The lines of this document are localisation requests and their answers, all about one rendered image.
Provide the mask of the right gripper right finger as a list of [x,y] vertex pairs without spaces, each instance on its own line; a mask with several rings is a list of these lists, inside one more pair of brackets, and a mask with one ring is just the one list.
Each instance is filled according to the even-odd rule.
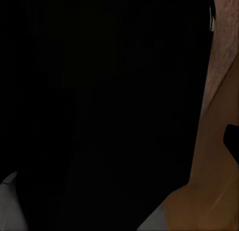
[[239,126],[228,124],[223,142],[239,165]]

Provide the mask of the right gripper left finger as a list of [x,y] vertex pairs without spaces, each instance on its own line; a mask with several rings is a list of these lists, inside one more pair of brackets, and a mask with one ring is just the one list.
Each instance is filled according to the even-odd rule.
[[0,184],[26,144],[22,125],[0,130]]

